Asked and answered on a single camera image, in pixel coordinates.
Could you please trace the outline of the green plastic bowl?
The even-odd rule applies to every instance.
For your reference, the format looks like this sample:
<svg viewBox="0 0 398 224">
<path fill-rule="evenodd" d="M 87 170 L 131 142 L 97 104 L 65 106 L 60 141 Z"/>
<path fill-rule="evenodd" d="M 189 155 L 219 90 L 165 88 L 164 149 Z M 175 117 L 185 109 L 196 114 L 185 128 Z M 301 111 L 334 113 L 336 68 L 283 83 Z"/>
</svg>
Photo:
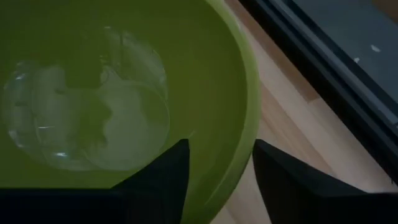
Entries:
<svg viewBox="0 0 398 224">
<path fill-rule="evenodd" d="M 0 0 L 0 188 L 110 189 L 188 139 L 180 224 L 209 223 L 250 157 L 257 80 L 222 0 Z"/>
</svg>

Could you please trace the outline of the black table edge frame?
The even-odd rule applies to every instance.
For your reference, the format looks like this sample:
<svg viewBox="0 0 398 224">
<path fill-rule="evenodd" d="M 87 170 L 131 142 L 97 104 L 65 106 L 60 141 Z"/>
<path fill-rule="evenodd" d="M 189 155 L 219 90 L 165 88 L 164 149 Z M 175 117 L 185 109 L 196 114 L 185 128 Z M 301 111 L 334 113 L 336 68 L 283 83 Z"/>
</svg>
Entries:
<svg viewBox="0 0 398 224">
<path fill-rule="evenodd" d="M 398 28 L 357 0 L 239 0 L 398 183 Z"/>
</svg>

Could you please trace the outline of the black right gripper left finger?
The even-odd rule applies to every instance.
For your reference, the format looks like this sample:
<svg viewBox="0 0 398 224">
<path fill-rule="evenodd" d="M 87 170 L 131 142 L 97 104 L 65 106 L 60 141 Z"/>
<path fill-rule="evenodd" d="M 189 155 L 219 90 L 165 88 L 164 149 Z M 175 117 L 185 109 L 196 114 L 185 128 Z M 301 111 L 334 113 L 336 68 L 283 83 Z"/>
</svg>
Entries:
<svg viewBox="0 0 398 224">
<path fill-rule="evenodd" d="M 0 224 L 180 224 L 189 172 L 181 139 L 110 189 L 0 188 Z"/>
</svg>

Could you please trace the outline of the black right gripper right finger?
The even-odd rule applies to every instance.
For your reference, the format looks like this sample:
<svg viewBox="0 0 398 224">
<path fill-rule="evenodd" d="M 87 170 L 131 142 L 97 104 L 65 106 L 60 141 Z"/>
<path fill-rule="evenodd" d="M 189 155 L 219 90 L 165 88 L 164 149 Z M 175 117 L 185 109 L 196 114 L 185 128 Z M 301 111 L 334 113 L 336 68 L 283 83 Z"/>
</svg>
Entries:
<svg viewBox="0 0 398 224">
<path fill-rule="evenodd" d="M 398 224 L 398 193 L 367 193 L 261 139 L 252 160 L 272 224 Z"/>
</svg>

